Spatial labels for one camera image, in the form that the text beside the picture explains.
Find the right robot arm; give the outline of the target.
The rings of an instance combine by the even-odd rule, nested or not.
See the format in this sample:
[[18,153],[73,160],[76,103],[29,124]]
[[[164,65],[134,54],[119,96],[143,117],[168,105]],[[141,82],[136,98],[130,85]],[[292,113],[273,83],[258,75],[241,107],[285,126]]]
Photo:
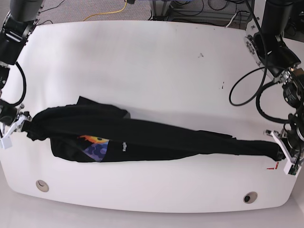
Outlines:
[[16,66],[22,77],[21,98],[12,104],[0,101],[0,122],[4,127],[9,126],[11,132],[18,127],[15,122],[23,122],[20,109],[27,91],[26,77],[18,57],[37,26],[43,6],[42,0],[11,0],[0,29],[0,88],[3,89],[7,83],[10,66]]

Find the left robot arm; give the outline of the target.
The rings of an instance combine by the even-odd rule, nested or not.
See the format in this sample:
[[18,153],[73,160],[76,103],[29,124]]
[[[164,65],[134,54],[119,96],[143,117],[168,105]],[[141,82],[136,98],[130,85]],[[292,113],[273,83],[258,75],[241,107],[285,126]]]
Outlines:
[[[266,0],[263,13],[255,11],[255,2],[246,0],[250,19],[246,26],[245,45],[258,68],[263,71],[261,84],[249,100],[255,99],[256,108],[265,119],[282,124],[281,132],[270,135],[282,149],[288,169],[299,169],[304,164],[304,71],[301,60],[283,40],[284,29],[295,0]],[[267,115],[260,106],[262,93],[276,84],[282,84],[283,97],[295,109],[287,119]]]

